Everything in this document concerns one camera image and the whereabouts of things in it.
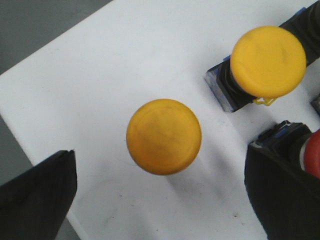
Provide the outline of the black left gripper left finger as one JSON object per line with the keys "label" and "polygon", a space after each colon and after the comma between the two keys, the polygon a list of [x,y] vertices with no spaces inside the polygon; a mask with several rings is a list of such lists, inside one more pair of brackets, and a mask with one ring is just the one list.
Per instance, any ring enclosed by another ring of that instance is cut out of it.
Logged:
{"label": "black left gripper left finger", "polygon": [[53,240],[77,192],[76,157],[60,150],[0,187],[2,240]]}

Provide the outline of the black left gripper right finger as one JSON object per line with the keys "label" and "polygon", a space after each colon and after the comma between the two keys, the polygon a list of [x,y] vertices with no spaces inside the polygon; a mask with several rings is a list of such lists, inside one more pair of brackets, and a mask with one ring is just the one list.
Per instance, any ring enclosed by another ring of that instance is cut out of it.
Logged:
{"label": "black left gripper right finger", "polygon": [[272,152],[247,147],[244,184],[269,240],[320,238],[320,180]]}

